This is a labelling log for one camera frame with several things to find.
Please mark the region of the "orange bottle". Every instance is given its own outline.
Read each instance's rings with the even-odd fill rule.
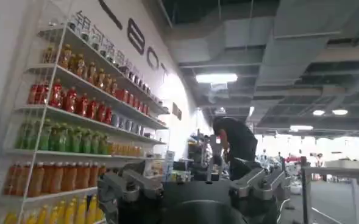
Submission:
[[[45,181],[43,182],[43,188],[41,190],[41,193],[45,193],[45,194],[49,193],[49,190],[51,188],[51,182],[55,174],[55,168],[56,168],[55,162],[44,164]]]
[[[94,162],[90,168],[90,179],[88,180],[88,187],[96,187],[98,182],[98,163]]]
[[[63,163],[59,162],[56,164],[54,176],[51,181],[51,187],[49,188],[49,193],[56,194],[62,190],[62,180],[63,180]]]
[[[99,168],[99,171],[98,171],[98,176],[101,176],[104,173],[106,173],[106,166],[104,163],[102,163],[102,166]]]
[[[66,166],[64,167],[62,191],[75,190],[76,176],[77,176],[76,163],[66,163]]]
[[[7,172],[7,176],[4,182],[3,194],[15,195],[16,185],[18,183],[18,177],[20,174],[21,166],[18,162],[9,167],[9,171]]]
[[[15,195],[23,196],[26,188],[27,178],[29,177],[31,162],[27,162],[21,169],[21,175],[18,177]]]
[[[32,177],[30,178],[28,197],[37,197],[41,194],[41,188],[44,180],[44,163],[39,162],[33,167]]]

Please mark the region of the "display shelf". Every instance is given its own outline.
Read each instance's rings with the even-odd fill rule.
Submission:
[[[51,42],[59,42],[62,37],[62,29],[64,25],[45,27],[40,29],[38,35]],[[98,68],[103,68],[106,73],[114,75],[117,82],[122,88],[128,89],[139,100],[148,104],[149,108],[157,114],[169,114],[158,102],[156,102],[150,94],[143,91],[138,85],[128,79],[118,68],[103,57],[98,51],[92,48],[86,41],[81,39],[69,27],[65,29],[64,43],[71,45],[72,49],[77,49],[77,53],[83,53],[87,60],[93,60],[97,63]]]
[[[87,93],[89,98],[95,97],[98,102],[104,101],[105,103],[111,105],[115,112],[126,115],[144,126],[153,129],[167,129],[167,127],[160,123],[157,119],[150,117],[138,109],[129,106],[127,103],[118,100],[109,93],[99,89],[59,65],[36,64],[29,66],[28,71],[33,74],[51,74],[54,68],[56,68],[56,77],[60,79],[63,86],[67,86],[69,88],[75,86],[76,91],[79,92],[79,94]]]
[[[116,128],[111,125],[99,122],[99,121],[95,121],[95,120],[92,120],[92,119],[89,119],[86,117],[79,116],[78,114],[70,113],[65,110],[61,110],[59,108],[54,108],[54,107],[50,107],[50,106],[46,106],[46,105],[25,105],[23,107],[17,108],[16,110],[21,113],[23,113],[23,112],[31,113],[34,111],[34,113],[42,114],[45,107],[47,108],[46,115],[48,117],[56,119],[57,121],[69,122],[73,125],[78,125],[83,128],[90,128],[90,129],[96,130],[96,131],[103,131],[103,132],[110,133],[113,135],[123,136],[125,138],[133,139],[134,141],[145,142],[145,143],[156,144],[156,145],[158,145],[158,144],[165,145],[166,144],[164,142],[160,142],[155,139],[140,136],[135,133],[125,131],[120,128]]]
[[[16,155],[33,155],[34,150],[28,149],[10,149],[6,151],[7,154]],[[80,156],[83,158],[96,158],[96,159],[134,159],[134,160],[160,160],[160,158],[153,157],[137,157],[137,156],[121,156],[121,155],[100,155],[100,154],[87,154],[87,153],[74,153],[74,152],[57,152],[57,151],[42,151],[37,150],[37,155],[41,156]]]

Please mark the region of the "ceiling light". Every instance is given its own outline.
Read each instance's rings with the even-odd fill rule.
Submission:
[[[314,110],[313,115],[322,116],[325,113],[324,110]]]
[[[248,114],[248,117],[251,117],[254,110],[255,110],[255,107],[250,107],[250,113]]]
[[[299,131],[299,130],[312,130],[313,126],[311,125],[290,125],[290,130]]]
[[[348,111],[344,109],[339,109],[339,110],[333,110],[332,113],[335,115],[346,115]]]
[[[235,82],[238,76],[235,73],[212,73],[212,74],[199,74],[196,76],[198,83],[227,83]]]

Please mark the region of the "bottle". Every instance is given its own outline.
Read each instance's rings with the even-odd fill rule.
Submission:
[[[15,195],[23,196],[26,188],[27,178],[30,172],[31,162],[27,162],[21,169],[21,175],[18,177]]]
[[[64,224],[64,216],[65,216],[65,201],[64,200],[60,201],[58,208],[59,208],[59,210],[57,210],[57,213],[58,213],[57,224]]]
[[[26,224],[36,224],[36,221],[37,221],[37,219],[36,219],[35,214],[31,214],[29,216],[29,218],[27,218]]]
[[[18,218],[16,216],[16,214],[14,212],[9,212],[4,221],[3,221],[3,224],[16,224],[18,221]]]
[[[95,97],[90,101],[90,103],[87,105],[87,118],[95,119],[95,114],[97,110],[97,104],[95,102]]]
[[[98,182],[98,163],[94,162],[90,168],[90,179],[88,180],[88,187],[96,187]]]
[[[101,167],[99,168],[98,175],[101,176],[102,174],[106,173],[106,165],[102,163]]]
[[[63,163],[59,162],[56,164],[54,176],[51,181],[51,187],[49,188],[50,194],[56,194],[62,190],[62,180],[63,180]]]
[[[41,192],[48,194],[49,190],[51,188],[51,182],[53,179],[53,176],[55,174],[55,162],[50,162],[44,164],[44,174],[45,174],[45,181],[43,181],[43,187]]]
[[[70,113],[75,113],[76,109],[76,90],[75,86],[72,86],[68,92],[66,97],[63,99],[63,110],[68,111]]]
[[[77,63],[75,64],[74,72],[77,76],[82,77],[86,71],[86,65],[84,62],[83,54],[78,54],[76,57]]]
[[[96,195],[91,199],[87,212],[87,224],[93,224],[96,220]]]
[[[46,213],[48,212],[48,206],[44,205],[41,208],[40,215],[38,215],[37,224],[45,224],[46,222]]]
[[[45,119],[43,128],[41,129],[40,141],[38,142],[39,150],[49,150],[49,137],[52,132],[52,124],[50,119]]]
[[[64,168],[64,175],[62,180],[62,191],[73,191],[75,190],[77,169],[76,163],[66,163]]]
[[[41,189],[44,180],[44,163],[39,162],[33,167],[30,185],[27,191],[28,197],[38,197],[41,195]]]
[[[105,71],[104,69],[100,68],[98,72],[98,77],[95,80],[95,86],[104,90],[104,80],[105,80]]]
[[[85,224],[87,201],[85,198],[80,199],[76,211],[75,224]]]
[[[75,205],[73,202],[70,202],[65,210],[64,215],[64,224],[73,224],[74,223],[74,215],[75,215]]]
[[[68,63],[71,59],[71,55],[72,55],[71,45],[65,44],[64,48],[60,53],[59,65],[65,69],[68,69]]]
[[[59,208],[55,206],[52,209],[51,215],[49,216],[48,224],[57,224],[58,219],[59,219]]]
[[[96,112],[96,120],[99,122],[105,121],[105,114],[106,114],[106,106],[105,102],[101,102],[98,106],[98,110]]]
[[[83,93],[82,97],[77,100],[76,113],[80,116],[85,117],[87,115],[88,99],[87,93]]]

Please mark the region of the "person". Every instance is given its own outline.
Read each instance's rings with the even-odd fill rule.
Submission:
[[[240,179],[252,168],[260,167],[255,163],[258,141],[247,125],[232,117],[216,117],[213,120],[213,131],[220,137],[225,161],[230,163],[231,180]],[[252,163],[243,164],[235,158]]]

